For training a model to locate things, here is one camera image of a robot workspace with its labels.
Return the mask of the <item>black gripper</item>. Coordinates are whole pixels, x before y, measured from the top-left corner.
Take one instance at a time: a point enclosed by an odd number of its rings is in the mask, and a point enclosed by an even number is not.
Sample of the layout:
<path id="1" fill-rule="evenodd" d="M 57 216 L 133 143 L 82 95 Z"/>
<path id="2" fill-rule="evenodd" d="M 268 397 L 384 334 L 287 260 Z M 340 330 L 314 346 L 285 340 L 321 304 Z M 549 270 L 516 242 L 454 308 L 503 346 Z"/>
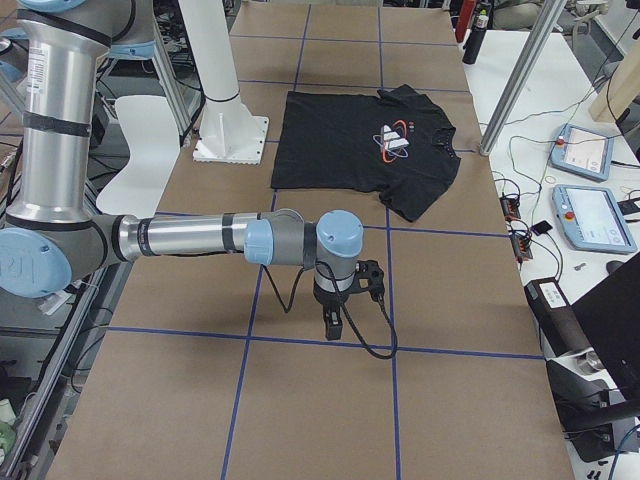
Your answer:
<path id="1" fill-rule="evenodd" d="M 349 296 L 355 274 L 338 278 L 336 282 L 327 270 L 317 269 L 314 274 L 314 297 L 323 307 L 325 337 L 328 341 L 337 341 L 342 337 L 343 322 L 340 317 L 341 304 Z"/>

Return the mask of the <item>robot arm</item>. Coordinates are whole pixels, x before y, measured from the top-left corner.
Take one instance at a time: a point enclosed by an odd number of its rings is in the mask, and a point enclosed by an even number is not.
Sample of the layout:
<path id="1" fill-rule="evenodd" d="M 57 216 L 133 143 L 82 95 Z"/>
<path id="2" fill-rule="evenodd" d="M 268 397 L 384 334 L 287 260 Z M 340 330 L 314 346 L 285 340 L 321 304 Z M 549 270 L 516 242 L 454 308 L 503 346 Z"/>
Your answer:
<path id="1" fill-rule="evenodd" d="M 151 51 L 148 1 L 24 1 L 28 35 L 23 165 L 1 232 L 1 285 L 22 297 L 62 290 L 94 271 L 139 257 L 240 253 L 260 265 L 313 270 L 325 335 L 337 340 L 364 268 L 363 227 L 334 210 L 315 223 L 297 212 L 151 217 L 93 215 L 84 207 L 96 73 L 118 47 Z"/>

